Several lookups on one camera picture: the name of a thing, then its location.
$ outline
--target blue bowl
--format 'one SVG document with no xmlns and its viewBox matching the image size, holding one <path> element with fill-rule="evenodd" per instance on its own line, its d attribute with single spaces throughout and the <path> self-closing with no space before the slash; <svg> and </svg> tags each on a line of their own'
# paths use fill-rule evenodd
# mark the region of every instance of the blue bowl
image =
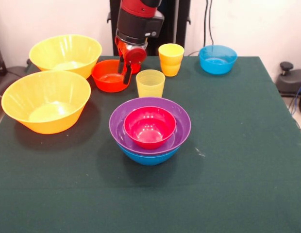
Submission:
<svg viewBox="0 0 301 233">
<path fill-rule="evenodd" d="M 223 45 L 209 45 L 199 52 L 202 69 L 210 74 L 228 73 L 237 60 L 237 53 Z"/>
<path fill-rule="evenodd" d="M 158 156 L 142 156 L 138 154 L 134 154 L 126 149 L 124 149 L 120 144 L 118 144 L 122 151 L 133 161 L 136 161 L 139 164 L 146 165 L 146 166 L 154 166 L 157 164 L 161 164 L 171 158 L 176 151 L 180 148 L 176 148 L 166 154 L 158 155 Z"/>
</svg>

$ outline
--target translucent yellow cup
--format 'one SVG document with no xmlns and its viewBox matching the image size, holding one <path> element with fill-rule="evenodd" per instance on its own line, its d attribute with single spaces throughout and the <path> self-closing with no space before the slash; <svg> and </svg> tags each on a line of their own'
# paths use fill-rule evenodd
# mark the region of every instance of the translucent yellow cup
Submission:
<svg viewBox="0 0 301 233">
<path fill-rule="evenodd" d="M 154 69 L 146 69 L 136 75 L 139 97 L 162 97 L 165 87 L 165 75 Z"/>
<path fill-rule="evenodd" d="M 184 48 L 177 44 L 164 44 L 158 51 L 162 72 L 168 77 L 177 75 L 183 60 Z"/>
</svg>

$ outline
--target yellow bowl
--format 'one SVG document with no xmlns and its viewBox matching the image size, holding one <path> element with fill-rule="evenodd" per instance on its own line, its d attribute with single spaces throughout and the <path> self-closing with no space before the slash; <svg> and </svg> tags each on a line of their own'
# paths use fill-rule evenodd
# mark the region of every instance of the yellow bowl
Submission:
<svg viewBox="0 0 301 233">
<path fill-rule="evenodd" d="M 42 71 L 25 76 L 4 92 L 4 112 L 37 133 L 52 134 L 76 123 L 90 98 L 82 76 L 68 71 Z"/>
<path fill-rule="evenodd" d="M 30 51 L 40 70 L 66 70 L 88 78 L 102 53 L 101 44 L 83 35 L 60 35 L 43 40 Z"/>
</svg>

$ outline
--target orange bowl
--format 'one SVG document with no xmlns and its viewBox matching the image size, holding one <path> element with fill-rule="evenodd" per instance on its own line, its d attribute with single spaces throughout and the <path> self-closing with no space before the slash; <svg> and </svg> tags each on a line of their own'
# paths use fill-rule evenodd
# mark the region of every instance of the orange bowl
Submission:
<svg viewBox="0 0 301 233">
<path fill-rule="evenodd" d="M 123 83 L 123 74 L 119 74 L 119 60 L 106 60 L 99 62 L 92 70 L 92 77 L 98 89 L 104 92 L 119 92 L 126 89 L 130 83 Z"/>
</svg>

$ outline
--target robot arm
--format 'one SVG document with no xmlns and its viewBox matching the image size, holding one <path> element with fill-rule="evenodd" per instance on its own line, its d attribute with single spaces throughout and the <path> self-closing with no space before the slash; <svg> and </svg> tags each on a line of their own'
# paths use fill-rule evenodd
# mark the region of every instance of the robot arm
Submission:
<svg viewBox="0 0 301 233">
<path fill-rule="evenodd" d="M 132 65 L 146 59 L 147 38 L 158 37 L 164 16 L 157 11 L 161 0 L 122 0 L 115 43 L 120 55 L 118 72 L 129 82 Z"/>
</svg>

